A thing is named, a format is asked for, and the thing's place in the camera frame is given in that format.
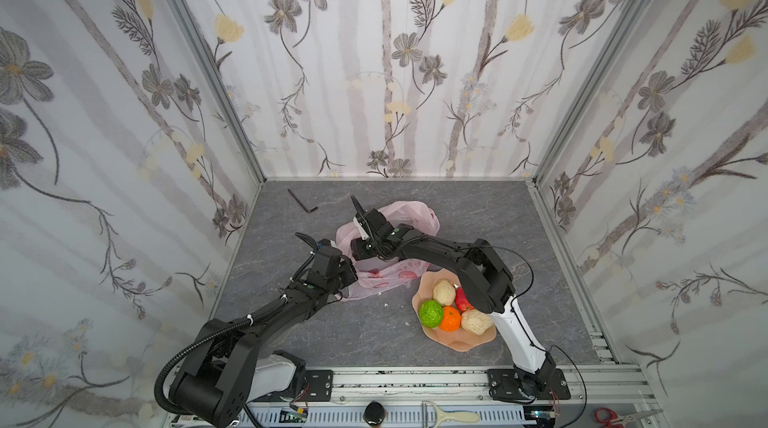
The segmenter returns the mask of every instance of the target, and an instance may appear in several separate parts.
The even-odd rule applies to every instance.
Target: vegetable peeler
[[[435,408],[434,426],[429,426],[429,411],[427,405]],[[443,411],[431,401],[422,402],[422,428],[437,428],[444,421],[460,421],[462,423],[477,423],[480,421],[480,415],[471,411]]]

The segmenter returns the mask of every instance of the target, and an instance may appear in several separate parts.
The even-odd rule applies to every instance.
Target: red apple
[[[464,295],[464,289],[462,287],[458,287],[458,289],[456,289],[456,308],[458,308],[462,313],[464,313],[466,310],[475,309],[475,307],[470,305],[467,301],[467,295]]]

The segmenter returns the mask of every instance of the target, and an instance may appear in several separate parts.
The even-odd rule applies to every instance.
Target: fruit bowl
[[[458,277],[450,270],[427,271],[422,275],[422,281],[418,286],[418,291],[416,292],[416,295],[413,295],[413,299],[411,300],[413,310],[416,312],[417,320],[418,307],[425,301],[432,299],[432,289],[435,288],[435,284],[442,279],[449,280],[456,287],[462,286],[458,282]],[[418,326],[424,330],[425,335],[432,338],[434,341],[456,351],[469,351],[475,346],[488,343],[496,337],[496,327],[490,327],[484,334],[476,335],[464,331],[462,328],[459,328],[456,331],[443,331],[440,328],[426,327],[421,324],[421,321],[418,322]]]

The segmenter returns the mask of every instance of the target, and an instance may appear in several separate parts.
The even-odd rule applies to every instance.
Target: orange
[[[440,329],[443,331],[456,331],[462,326],[462,314],[453,307],[442,308],[442,321],[440,322]]]

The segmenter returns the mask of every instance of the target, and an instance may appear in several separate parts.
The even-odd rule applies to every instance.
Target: white robotic arm segment
[[[496,330],[509,346],[514,365],[529,373],[536,373],[546,359],[546,352],[540,348],[538,340],[528,326],[517,299],[509,299],[504,306],[504,313],[491,313]]]

